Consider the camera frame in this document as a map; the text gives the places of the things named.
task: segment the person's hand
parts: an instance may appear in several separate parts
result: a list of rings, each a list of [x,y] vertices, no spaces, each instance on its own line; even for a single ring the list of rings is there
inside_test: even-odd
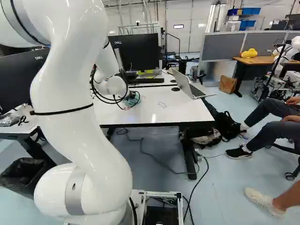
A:
[[[300,97],[291,97],[289,100],[286,101],[287,105],[295,105],[300,102]]]
[[[293,116],[293,115],[286,116],[281,121],[283,121],[283,122],[294,121],[294,122],[300,123],[300,116]]]

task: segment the paper bag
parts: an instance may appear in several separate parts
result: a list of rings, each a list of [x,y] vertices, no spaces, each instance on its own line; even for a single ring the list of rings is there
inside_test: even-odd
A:
[[[222,75],[220,79],[220,90],[227,94],[232,94],[235,90],[236,82],[236,78]]]

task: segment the keyboard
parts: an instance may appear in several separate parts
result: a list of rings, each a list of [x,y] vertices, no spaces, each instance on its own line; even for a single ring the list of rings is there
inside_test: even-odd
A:
[[[164,78],[145,78],[145,79],[134,79],[129,80],[128,84],[139,84],[139,83],[163,83],[165,80]]]
[[[195,97],[199,97],[199,96],[204,96],[206,94],[204,94],[202,91],[200,91],[199,89],[195,88],[193,85],[189,85],[190,88],[191,88],[191,91],[192,91],[192,94],[195,96]]]

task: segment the gray cubicle panel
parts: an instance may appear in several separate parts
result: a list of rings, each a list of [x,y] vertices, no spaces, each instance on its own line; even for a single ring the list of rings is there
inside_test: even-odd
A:
[[[244,36],[244,33],[205,35],[201,61],[239,56]]]
[[[294,37],[300,36],[300,32],[297,33],[288,33],[286,40],[292,40]]]
[[[285,38],[286,33],[248,33],[242,51],[255,48],[259,56],[270,56],[266,49],[274,50],[274,42],[279,38]]]

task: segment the trash bin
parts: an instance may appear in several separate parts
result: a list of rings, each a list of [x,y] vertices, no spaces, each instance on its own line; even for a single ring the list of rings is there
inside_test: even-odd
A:
[[[0,187],[33,199],[39,179],[51,168],[52,166],[43,159],[17,159],[0,174]]]

